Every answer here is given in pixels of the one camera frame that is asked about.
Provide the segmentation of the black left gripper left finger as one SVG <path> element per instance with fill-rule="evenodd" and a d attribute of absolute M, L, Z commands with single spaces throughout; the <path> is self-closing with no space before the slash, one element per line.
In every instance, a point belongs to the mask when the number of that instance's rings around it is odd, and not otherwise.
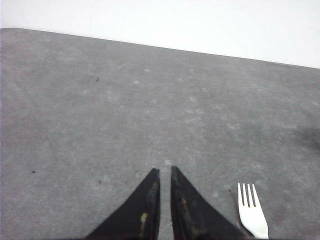
<path fill-rule="evenodd" d="M 153 168 L 128 199 L 87 240 L 157 240 L 160 229 L 160 170 Z"/>

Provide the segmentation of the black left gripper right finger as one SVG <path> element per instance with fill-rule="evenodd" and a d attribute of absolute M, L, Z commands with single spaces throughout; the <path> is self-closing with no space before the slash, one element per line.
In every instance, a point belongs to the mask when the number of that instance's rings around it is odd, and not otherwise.
<path fill-rule="evenodd" d="M 175 240 L 245 240 L 176 166 L 171 167 L 170 210 Z"/>

